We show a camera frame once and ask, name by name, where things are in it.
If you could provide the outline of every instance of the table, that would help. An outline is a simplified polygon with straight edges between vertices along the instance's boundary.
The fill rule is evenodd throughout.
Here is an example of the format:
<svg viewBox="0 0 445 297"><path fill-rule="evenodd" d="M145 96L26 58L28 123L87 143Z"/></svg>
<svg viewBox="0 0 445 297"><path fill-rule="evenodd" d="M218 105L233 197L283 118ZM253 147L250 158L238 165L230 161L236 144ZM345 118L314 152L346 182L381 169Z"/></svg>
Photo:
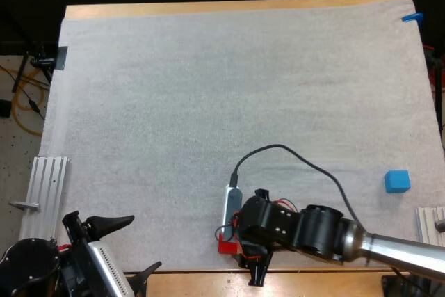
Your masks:
<svg viewBox="0 0 445 297"><path fill-rule="evenodd" d="M135 17L222 10L259 10L271 8L337 7L382 0L265 0L198 3L133 3L68 6L65 17ZM149 279L150 296L381 296L380 278L386 268L322 268L267 275L263 288L247 286L249 275L243 272L159 273Z"/></svg>

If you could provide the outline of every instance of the blue cube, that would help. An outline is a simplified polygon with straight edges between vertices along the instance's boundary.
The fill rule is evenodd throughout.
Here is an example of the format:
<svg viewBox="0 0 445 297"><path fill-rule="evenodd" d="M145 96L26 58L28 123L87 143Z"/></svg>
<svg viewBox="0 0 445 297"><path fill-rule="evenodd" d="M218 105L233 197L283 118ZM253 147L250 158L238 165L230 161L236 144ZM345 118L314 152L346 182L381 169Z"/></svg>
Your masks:
<svg viewBox="0 0 445 297"><path fill-rule="evenodd" d="M410 176L407 170L390 170L385 175L387 193L404 193L411 188Z"/></svg>

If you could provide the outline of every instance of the blue clip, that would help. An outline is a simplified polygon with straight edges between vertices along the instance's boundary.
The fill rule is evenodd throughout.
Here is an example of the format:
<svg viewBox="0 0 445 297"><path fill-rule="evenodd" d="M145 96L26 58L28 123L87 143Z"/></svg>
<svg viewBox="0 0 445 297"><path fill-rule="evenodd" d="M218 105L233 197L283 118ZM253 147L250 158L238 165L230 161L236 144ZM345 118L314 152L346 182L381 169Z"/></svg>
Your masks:
<svg viewBox="0 0 445 297"><path fill-rule="evenodd" d="M408 21L412 21L412 20L416 20L417 24L419 26L421 26L422 21L423 21L423 14L422 13L414 13L414 14L410 14L410 15L406 15L406 16L402 17L403 22L408 22Z"/></svg>

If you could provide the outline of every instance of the metal bracket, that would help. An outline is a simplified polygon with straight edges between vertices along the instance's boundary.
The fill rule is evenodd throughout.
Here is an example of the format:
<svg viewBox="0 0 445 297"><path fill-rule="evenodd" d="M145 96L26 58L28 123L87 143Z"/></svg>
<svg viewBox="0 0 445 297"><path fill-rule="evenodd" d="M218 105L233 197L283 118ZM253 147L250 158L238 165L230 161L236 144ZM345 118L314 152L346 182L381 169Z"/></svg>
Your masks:
<svg viewBox="0 0 445 297"><path fill-rule="evenodd" d="M69 159L66 156L34 158L25 202L11 202L23 210L19 240L57 238L60 202Z"/></svg>
<svg viewBox="0 0 445 297"><path fill-rule="evenodd" d="M26 203L26 202L14 201L14 202L9 202L9 205L20 210L30 209L31 211L40 212L40 205L38 203Z"/></svg>

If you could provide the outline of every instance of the floor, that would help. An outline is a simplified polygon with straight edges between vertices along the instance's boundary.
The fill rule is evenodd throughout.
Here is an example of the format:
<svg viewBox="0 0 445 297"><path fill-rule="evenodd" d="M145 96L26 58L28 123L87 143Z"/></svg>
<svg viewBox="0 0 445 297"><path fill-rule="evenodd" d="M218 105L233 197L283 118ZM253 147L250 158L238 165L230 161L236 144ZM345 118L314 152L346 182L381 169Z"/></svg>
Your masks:
<svg viewBox="0 0 445 297"><path fill-rule="evenodd" d="M0 65L15 77L21 59L19 56L0 56ZM35 69L28 64L24 73L31 74L33 71ZM42 73L38 73L34 79L46 82ZM0 69L0 99L11 100L14 95L11 93L12 87L13 80ZM29 84L24 86L24 90L39 104L40 112L45 116L48 92ZM25 94L20 93L18 101L22 106L28 106ZM17 119L31 131L41 133L43 130L43 120L34 111L23 111L17 107ZM39 149L39 136L21 129L12 115L0 118L0 255L17 241L22 212L8 203L25 201L33 157L38 155Z"/></svg>

